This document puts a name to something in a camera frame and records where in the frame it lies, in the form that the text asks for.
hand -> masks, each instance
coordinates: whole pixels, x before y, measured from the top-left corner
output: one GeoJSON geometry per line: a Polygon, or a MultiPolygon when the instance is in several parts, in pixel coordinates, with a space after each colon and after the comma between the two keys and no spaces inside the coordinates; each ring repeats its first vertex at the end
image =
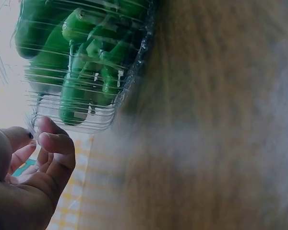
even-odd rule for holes
{"type": "Polygon", "coordinates": [[[0,129],[0,230],[44,230],[74,168],[75,149],[67,133],[42,117],[41,150],[34,168],[13,177],[36,149],[26,129],[0,129]]]}

yellow checkered cloth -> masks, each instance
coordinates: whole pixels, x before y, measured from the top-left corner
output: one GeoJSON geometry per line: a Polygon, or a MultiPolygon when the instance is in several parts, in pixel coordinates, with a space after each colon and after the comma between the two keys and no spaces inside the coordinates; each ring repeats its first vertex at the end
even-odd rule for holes
{"type": "MultiPolygon", "coordinates": [[[[25,127],[21,115],[17,116],[14,113],[10,113],[13,109],[9,107],[11,105],[7,103],[8,98],[5,97],[4,93],[4,88],[0,80],[0,127],[25,127]]],[[[69,132],[69,135],[75,143],[77,165],[68,185],[63,191],[48,230],[82,229],[77,228],[77,225],[80,217],[80,205],[83,197],[87,163],[89,161],[90,149],[94,139],[92,136],[87,134],[69,132]]],[[[34,152],[31,160],[36,160],[38,151],[39,149],[34,152]]]]}

